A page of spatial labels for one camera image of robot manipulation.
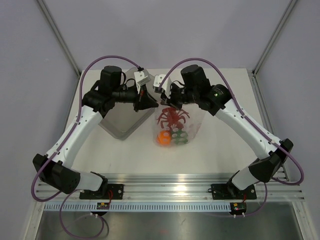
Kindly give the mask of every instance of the red toy crab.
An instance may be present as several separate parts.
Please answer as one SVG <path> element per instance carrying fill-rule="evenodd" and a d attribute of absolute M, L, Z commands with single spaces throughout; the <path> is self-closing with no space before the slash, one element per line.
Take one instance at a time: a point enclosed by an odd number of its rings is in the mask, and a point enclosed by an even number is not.
<path fill-rule="evenodd" d="M 175 128 L 183 129 L 183 123 L 186 123 L 185 116 L 190 118 L 189 113 L 185 110 L 176 110 L 174 107 L 167 107 L 162 110 L 162 113 L 157 118 L 157 124 L 160 123 L 162 129 L 165 128 L 164 123 L 167 123 L 167 127 L 169 127 L 170 130 Z"/>

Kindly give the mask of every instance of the gray translucent bin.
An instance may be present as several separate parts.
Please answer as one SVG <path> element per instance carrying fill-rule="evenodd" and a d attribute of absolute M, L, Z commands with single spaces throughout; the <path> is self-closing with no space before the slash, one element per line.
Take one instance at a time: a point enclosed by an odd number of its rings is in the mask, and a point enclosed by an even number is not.
<path fill-rule="evenodd" d="M 126 74 L 126 79 L 134 79 L 134 72 L 138 69 L 131 68 Z M 153 89 L 154 77 L 149 75 L 151 81 L 146 84 L 147 90 L 154 98 L 159 100 L 159 96 L 156 96 Z M 133 85 L 133 81 L 128 83 L 128 87 Z M 146 110 L 140 110 L 139 112 L 134 111 L 132 103 L 121 103 L 115 104 L 114 108 L 111 109 L 99 125 L 106 130 L 115 139 L 125 140 L 130 136 L 148 117 L 154 113 L 155 109 L 150 108 Z"/>

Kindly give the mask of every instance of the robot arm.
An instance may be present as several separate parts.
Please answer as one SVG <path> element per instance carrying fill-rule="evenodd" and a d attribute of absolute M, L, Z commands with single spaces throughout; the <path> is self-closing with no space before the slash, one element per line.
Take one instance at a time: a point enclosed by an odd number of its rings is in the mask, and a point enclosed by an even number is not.
<path fill-rule="evenodd" d="M 135 74 L 135 84 L 131 87 L 121 85 L 121 76 L 121 68 L 106 66 L 101 71 L 100 80 L 83 96 L 81 117 L 75 117 L 72 124 L 45 155 L 37 154 L 34 157 L 33 165 L 38 172 L 48 157 L 56 153 L 40 174 L 43 182 L 65 194 L 70 194 L 74 190 L 87 190 L 92 196 L 106 195 L 108 179 L 104 176 L 71 169 L 79 149 L 116 102 L 133 103 L 136 112 L 158 106 L 156 100 L 148 94 L 145 84 L 149 76 L 145 76 L 143 71 Z M 58 151 L 63 141 L 65 141 L 63 148 Z"/>
<path fill-rule="evenodd" d="M 231 177 L 227 183 L 229 193 L 235 196 L 237 192 L 245 190 L 254 183 L 269 182 L 287 158 L 272 143 L 279 144 L 288 152 L 291 151 L 293 143 L 289 139 L 280 140 L 243 111 L 246 117 L 271 138 L 272 142 L 266 140 L 244 118 L 245 116 L 240 114 L 229 90 L 221 84 L 211 86 L 204 70 L 198 65 L 185 67 L 181 70 L 181 75 L 184 81 L 183 87 L 177 86 L 169 78 L 167 80 L 170 85 L 163 85 L 161 99 L 164 104 L 176 109 L 181 109 L 183 104 L 198 104 L 202 110 L 208 111 L 231 127 L 251 147 L 257 157 L 253 163 Z M 159 86 L 158 80 L 156 76 L 155 87 Z"/>

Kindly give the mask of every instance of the black mounting base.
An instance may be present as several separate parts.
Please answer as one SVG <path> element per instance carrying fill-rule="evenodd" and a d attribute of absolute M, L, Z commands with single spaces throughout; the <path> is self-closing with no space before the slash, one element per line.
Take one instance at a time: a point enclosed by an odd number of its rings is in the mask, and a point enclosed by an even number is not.
<path fill-rule="evenodd" d="M 94 192 L 89 190 L 84 190 L 80 193 L 80 199 L 82 200 L 109 200 L 108 192 L 112 191 L 112 200 L 122 200 L 124 196 L 124 185 L 123 184 L 108 184 L 105 194 L 103 196 L 95 195 Z"/>
<path fill-rule="evenodd" d="M 230 194 L 226 183 L 211 184 L 211 188 L 208 189 L 208 192 L 212 193 L 213 200 L 243 200 L 244 198 L 247 200 L 257 199 L 254 185 L 250 185 L 245 190 L 239 191 L 236 196 L 232 196 Z"/>

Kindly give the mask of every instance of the orange toy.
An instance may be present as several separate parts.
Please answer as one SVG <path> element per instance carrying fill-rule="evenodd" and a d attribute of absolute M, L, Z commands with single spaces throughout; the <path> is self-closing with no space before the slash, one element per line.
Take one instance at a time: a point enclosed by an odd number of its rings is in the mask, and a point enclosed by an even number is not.
<path fill-rule="evenodd" d="M 156 138 L 156 142 L 160 145 L 170 145 L 171 143 L 170 131 L 161 131 Z"/>

